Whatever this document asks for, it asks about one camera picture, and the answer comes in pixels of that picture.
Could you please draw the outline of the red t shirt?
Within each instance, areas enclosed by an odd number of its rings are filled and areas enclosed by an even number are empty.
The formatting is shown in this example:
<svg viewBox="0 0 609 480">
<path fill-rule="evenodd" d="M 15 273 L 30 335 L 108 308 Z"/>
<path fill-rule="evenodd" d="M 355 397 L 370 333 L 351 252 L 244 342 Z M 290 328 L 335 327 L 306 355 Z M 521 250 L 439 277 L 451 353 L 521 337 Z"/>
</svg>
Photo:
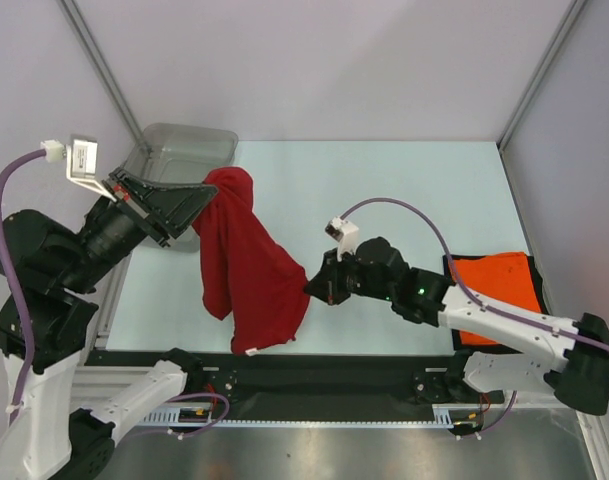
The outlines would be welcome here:
<svg viewBox="0 0 609 480">
<path fill-rule="evenodd" d="M 218 168 L 205 183 L 217 193 L 192 224 L 200 240 L 205 309 L 218 320 L 233 318 L 235 355 L 293 341 L 310 301 L 305 269 L 253 212 L 253 179 L 246 170 Z"/>
</svg>

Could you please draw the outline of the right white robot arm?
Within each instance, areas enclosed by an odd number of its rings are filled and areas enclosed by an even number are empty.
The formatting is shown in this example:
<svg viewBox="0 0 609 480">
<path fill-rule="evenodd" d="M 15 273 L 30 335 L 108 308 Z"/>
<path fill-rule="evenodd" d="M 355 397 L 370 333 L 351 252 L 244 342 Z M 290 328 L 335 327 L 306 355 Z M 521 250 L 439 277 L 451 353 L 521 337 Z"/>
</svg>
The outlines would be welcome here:
<svg viewBox="0 0 609 480">
<path fill-rule="evenodd" d="M 409 322 L 475 333 L 512 349 L 510 355 L 472 353 L 448 372 L 445 388 L 457 401 L 478 392 L 529 391 L 585 414 L 608 410 L 609 328 L 599 316 L 555 317 L 499 302 L 409 266 L 382 237 L 354 251 L 325 252 L 304 291 L 328 305 L 353 295 L 386 301 Z"/>
</svg>

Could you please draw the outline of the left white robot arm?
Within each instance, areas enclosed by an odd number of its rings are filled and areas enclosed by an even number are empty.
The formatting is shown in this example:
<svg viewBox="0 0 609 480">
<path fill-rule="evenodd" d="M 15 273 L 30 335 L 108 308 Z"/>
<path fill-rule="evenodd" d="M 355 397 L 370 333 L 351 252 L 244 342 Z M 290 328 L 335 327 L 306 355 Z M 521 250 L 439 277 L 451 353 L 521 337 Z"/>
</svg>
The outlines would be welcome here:
<svg viewBox="0 0 609 480">
<path fill-rule="evenodd" d="M 11 290 L 0 310 L 0 350 L 14 415 L 0 441 L 0 479 L 93 479 L 147 414 L 204 390 L 202 362 L 176 348 L 112 399 L 72 407 L 97 312 L 88 295 L 144 240 L 165 247 L 178 239 L 218 192 L 204 183 L 147 181 L 122 168 L 102 187 L 78 231 L 32 209 L 0 223 L 0 274 Z"/>
</svg>

